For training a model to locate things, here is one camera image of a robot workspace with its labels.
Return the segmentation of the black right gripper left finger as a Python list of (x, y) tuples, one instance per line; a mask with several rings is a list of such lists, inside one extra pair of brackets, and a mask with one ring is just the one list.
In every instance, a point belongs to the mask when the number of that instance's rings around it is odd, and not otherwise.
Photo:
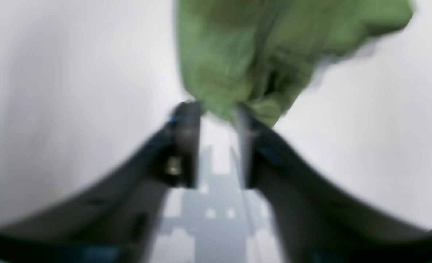
[(163, 127), (106, 178), (0, 228), (6, 263), (140, 263), (171, 188), (196, 188), (202, 106), (180, 103)]

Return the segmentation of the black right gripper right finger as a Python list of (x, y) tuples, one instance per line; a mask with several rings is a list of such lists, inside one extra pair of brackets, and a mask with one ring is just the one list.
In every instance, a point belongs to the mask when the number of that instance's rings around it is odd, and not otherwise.
[(432, 232), (326, 180), (272, 128), (236, 106), (241, 185), (273, 212), (289, 263), (432, 263)]

